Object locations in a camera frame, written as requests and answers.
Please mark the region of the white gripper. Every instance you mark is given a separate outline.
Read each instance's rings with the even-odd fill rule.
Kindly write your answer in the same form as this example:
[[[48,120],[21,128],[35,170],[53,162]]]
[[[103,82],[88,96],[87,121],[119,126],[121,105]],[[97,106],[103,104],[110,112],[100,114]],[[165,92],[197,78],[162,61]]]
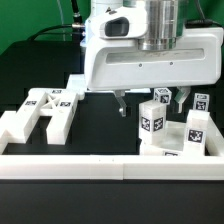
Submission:
[[[214,84],[221,76],[221,28],[186,29],[176,46],[164,51],[142,51],[135,39],[103,40],[87,45],[84,74],[92,91],[114,91],[122,117],[129,89],[178,87],[174,100],[181,113],[189,86]]]

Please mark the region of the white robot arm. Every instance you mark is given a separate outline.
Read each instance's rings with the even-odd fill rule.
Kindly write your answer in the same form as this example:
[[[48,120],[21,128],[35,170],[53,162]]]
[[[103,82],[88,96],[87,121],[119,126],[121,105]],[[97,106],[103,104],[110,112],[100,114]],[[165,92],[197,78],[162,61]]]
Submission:
[[[214,84],[221,76],[221,28],[185,26],[187,0],[124,0],[91,21],[84,75],[91,91]]]

